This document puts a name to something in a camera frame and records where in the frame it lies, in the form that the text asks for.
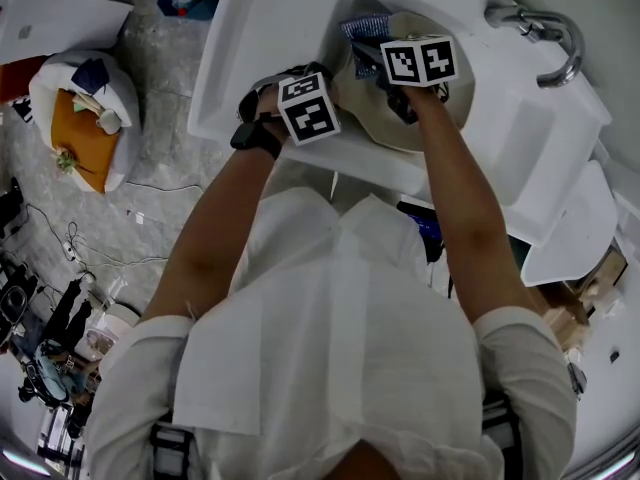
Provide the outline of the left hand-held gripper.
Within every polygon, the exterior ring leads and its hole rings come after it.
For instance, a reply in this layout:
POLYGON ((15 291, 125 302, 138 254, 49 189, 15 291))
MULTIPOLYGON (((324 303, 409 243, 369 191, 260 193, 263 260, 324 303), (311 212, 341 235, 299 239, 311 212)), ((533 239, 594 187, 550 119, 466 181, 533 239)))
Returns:
POLYGON ((298 65, 258 80, 240 101, 238 117, 244 123, 283 125, 296 146, 306 145, 341 132, 332 101, 331 72, 318 62, 298 65), (258 112, 260 97, 276 94, 276 112, 258 112))

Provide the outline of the blue scrubbing sponge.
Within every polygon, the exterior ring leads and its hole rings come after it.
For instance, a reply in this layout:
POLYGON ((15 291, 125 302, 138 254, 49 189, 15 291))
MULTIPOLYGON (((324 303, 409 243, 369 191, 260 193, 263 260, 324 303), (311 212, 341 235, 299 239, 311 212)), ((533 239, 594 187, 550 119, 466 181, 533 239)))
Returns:
MULTIPOLYGON (((360 15, 341 21, 339 26, 346 35, 350 46, 352 42, 362 42, 381 50, 381 45, 391 40, 389 20, 388 14, 360 15)), ((355 77, 361 80, 376 76, 357 76, 355 74, 355 77)))

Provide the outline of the beige frying pan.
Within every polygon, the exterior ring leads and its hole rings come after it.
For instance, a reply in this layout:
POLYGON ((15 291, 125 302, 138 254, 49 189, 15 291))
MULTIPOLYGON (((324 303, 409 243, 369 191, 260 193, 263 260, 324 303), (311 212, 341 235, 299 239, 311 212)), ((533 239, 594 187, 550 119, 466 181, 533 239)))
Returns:
MULTIPOLYGON (((456 50, 458 78, 440 89, 428 88, 440 98, 456 125, 462 128, 473 100, 475 79, 469 61, 453 35, 434 21, 411 12, 388 14, 390 41, 417 39, 423 36, 450 36, 456 50)), ((404 124, 387 105, 386 94, 376 85, 376 77, 358 80, 347 37, 338 42, 342 66, 333 75, 337 105, 351 114, 376 144, 403 152, 422 150, 417 121, 404 124)))

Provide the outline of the person's left forearm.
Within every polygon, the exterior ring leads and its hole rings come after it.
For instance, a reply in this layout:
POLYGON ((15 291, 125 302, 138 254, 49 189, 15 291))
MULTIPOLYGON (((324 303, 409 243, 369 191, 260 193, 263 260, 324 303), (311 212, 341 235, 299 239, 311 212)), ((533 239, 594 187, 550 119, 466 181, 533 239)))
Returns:
POLYGON ((185 223, 141 322, 198 319, 228 296, 274 164, 259 148, 231 155, 185 223))

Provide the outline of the person's left hand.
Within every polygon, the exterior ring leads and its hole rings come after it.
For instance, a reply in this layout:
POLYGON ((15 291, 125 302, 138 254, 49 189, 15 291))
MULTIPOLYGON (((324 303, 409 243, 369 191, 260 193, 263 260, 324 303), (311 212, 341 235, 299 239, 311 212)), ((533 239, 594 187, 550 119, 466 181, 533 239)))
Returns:
POLYGON ((258 91, 258 102, 255 111, 255 122, 276 123, 282 117, 278 108, 279 85, 271 84, 258 91))

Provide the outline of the white washbasin cabinet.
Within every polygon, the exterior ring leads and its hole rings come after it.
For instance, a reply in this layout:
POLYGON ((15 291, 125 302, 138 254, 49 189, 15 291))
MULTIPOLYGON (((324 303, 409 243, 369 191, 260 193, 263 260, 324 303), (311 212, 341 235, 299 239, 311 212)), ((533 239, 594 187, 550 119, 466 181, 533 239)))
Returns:
POLYGON ((449 31, 475 79, 463 138, 502 206, 509 233, 544 244, 611 115, 584 76, 541 89, 538 75, 565 61, 553 43, 531 43, 484 18, 497 0, 220 0, 193 91, 188 130, 226 144, 252 85, 317 61, 336 72, 342 20, 411 12, 449 31))

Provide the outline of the black phone with blue screen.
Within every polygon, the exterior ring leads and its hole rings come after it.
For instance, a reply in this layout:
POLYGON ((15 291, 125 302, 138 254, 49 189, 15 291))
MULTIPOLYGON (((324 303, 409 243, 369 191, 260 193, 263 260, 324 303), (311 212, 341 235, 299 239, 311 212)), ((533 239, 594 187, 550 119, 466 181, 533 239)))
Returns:
POLYGON ((431 208, 406 201, 399 201, 396 208, 412 218, 418 225, 425 246, 427 262, 436 263, 439 261, 444 250, 444 241, 436 212, 431 208))

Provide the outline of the white bag with orange contents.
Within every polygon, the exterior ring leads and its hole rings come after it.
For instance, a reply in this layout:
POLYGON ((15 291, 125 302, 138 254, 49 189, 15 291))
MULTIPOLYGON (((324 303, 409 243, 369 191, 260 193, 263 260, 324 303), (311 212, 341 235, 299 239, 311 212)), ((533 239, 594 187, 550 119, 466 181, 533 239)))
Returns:
MULTIPOLYGON (((127 180, 142 146, 140 108, 133 82, 112 57, 98 51, 70 51, 50 57, 31 79, 29 96, 35 125, 52 155, 51 124, 59 89, 74 94, 76 112, 90 110, 99 117, 104 110, 112 109, 121 119, 105 193, 116 190, 127 180)), ((96 192, 75 171, 70 177, 81 190, 96 192)))

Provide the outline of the chrome faucet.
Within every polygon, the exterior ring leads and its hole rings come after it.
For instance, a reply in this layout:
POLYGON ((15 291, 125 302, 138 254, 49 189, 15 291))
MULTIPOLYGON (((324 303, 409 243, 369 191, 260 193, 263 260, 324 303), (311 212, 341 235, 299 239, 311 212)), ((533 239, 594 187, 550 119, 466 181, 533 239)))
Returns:
POLYGON ((578 25, 568 16, 551 11, 533 11, 521 5, 490 4, 484 10, 486 22, 493 28, 511 28, 531 43, 550 42, 569 45, 567 60, 557 70, 538 75, 541 89, 567 85, 581 72, 585 40, 578 25))

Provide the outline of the small white cup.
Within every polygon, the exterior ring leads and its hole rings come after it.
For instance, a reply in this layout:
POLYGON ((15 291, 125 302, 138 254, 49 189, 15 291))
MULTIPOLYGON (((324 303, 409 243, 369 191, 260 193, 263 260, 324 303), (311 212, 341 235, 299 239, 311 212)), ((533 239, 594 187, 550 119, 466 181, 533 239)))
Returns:
POLYGON ((112 109, 104 110, 98 119, 96 125, 99 126, 107 135, 115 135, 122 127, 122 121, 112 109))

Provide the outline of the orange cushion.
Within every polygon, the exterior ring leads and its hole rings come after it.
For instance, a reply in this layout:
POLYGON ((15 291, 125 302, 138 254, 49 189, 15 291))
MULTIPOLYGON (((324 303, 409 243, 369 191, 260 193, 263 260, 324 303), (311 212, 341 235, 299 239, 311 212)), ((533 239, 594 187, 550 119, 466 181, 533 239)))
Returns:
POLYGON ((106 181, 119 140, 96 124, 90 110, 76 112, 74 94, 59 89, 51 124, 51 142, 55 150, 65 150, 76 161, 75 172, 92 190, 105 193, 106 181))

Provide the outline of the white shirt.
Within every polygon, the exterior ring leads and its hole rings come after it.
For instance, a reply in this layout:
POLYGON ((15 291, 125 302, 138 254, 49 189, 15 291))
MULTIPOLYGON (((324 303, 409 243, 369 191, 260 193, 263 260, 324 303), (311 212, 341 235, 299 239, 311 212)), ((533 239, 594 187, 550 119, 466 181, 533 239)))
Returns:
POLYGON ((315 480, 359 441, 408 480, 504 480, 482 428, 504 394, 524 480, 558 480, 576 398, 548 324, 517 306, 470 322, 426 281, 415 223, 307 188, 262 201, 232 294, 155 317, 105 357, 84 433, 91 480, 152 480, 152 429, 193 435, 198 480, 315 480))

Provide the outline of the dried plant sprig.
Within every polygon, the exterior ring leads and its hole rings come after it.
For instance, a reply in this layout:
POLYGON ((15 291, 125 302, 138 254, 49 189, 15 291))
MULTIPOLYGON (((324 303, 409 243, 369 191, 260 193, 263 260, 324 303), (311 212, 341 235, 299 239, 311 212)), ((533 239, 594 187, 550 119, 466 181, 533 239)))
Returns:
POLYGON ((53 158, 58 170, 65 175, 71 175, 78 165, 75 155, 64 147, 57 147, 53 158))

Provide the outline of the white flat panel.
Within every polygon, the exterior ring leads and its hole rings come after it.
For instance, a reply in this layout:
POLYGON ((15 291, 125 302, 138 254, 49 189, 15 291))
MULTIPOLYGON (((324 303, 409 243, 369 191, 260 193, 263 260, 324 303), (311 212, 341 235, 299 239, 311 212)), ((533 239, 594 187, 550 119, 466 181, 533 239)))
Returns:
POLYGON ((0 65, 67 50, 109 49, 132 10, 111 0, 1 0, 0 65))

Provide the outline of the white ceramic basin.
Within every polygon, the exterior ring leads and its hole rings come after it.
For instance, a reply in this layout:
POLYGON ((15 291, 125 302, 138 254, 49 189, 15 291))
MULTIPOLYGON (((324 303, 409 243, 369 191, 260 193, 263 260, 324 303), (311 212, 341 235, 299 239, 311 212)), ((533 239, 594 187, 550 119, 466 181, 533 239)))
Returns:
POLYGON ((617 226, 613 195, 596 160, 587 162, 547 242, 531 247, 521 277, 527 287, 586 276, 609 248, 617 226))

